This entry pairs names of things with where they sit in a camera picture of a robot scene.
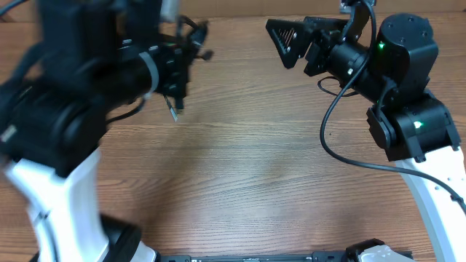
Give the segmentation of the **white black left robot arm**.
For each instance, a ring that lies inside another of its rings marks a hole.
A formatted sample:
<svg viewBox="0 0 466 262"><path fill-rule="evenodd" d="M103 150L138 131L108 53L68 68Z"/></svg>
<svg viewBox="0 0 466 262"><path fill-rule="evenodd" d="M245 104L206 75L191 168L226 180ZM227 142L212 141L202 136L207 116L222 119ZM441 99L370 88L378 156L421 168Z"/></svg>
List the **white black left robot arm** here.
<svg viewBox="0 0 466 262"><path fill-rule="evenodd" d="M1 86L4 173L28 200L39 246L35 261L146 261L159 253L134 224L103 215L96 182L100 140L131 106L153 95L173 116L184 108L189 68L208 22L177 1L63 1L37 4L42 39Z"/></svg>

